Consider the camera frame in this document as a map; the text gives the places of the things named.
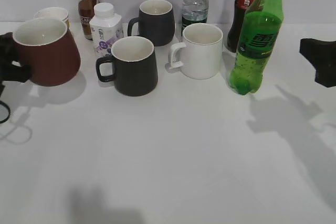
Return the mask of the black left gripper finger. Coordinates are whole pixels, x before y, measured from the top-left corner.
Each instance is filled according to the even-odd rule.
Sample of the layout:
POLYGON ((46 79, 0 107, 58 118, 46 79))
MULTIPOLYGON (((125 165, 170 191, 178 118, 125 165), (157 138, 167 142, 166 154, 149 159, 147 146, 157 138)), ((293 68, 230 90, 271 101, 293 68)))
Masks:
POLYGON ((27 80, 29 80, 29 66, 20 67, 12 63, 1 63, 1 82, 26 82, 27 80))
POLYGON ((18 53, 13 40, 13 33, 8 32, 1 35, 1 61, 18 61, 18 53))

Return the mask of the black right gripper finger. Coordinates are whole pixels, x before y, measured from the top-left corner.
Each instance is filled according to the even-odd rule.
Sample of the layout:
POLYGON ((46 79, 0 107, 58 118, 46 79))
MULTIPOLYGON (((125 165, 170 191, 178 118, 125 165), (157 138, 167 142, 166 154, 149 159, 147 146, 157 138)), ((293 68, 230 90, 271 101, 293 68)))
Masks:
POLYGON ((316 83, 335 87, 335 41, 303 38, 299 52, 314 67, 316 83))

